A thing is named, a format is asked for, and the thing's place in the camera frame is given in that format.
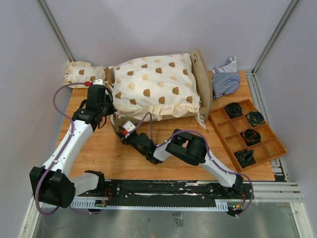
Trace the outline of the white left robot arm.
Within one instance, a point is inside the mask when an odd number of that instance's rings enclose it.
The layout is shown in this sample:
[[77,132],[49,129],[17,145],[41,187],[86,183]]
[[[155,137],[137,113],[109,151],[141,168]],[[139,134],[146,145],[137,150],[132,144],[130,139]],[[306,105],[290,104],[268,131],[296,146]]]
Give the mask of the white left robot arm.
[[56,208],[67,208],[75,196],[90,191],[95,196],[101,196],[106,191],[104,174],[95,171],[85,171],[81,176],[69,179],[72,165],[87,139],[97,128],[106,123],[107,116],[114,114],[113,97],[105,86],[103,79],[84,82],[88,87],[87,98],[70,121],[70,127],[54,153],[41,167],[33,167],[30,171],[30,181],[36,207],[40,202]]

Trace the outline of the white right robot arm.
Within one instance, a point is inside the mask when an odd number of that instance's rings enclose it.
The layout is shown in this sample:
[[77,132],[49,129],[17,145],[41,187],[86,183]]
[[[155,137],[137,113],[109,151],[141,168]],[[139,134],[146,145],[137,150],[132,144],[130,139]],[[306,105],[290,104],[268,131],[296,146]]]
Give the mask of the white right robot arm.
[[224,187],[229,198],[236,198],[242,193],[242,176],[222,164],[209,149],[206,139],[193,130],[175,129],[171,137],[158,145],[145,133],[123,130],[117,136],[123,144],[132,146],[154,165],[174,156],[189,165],[207,170]]

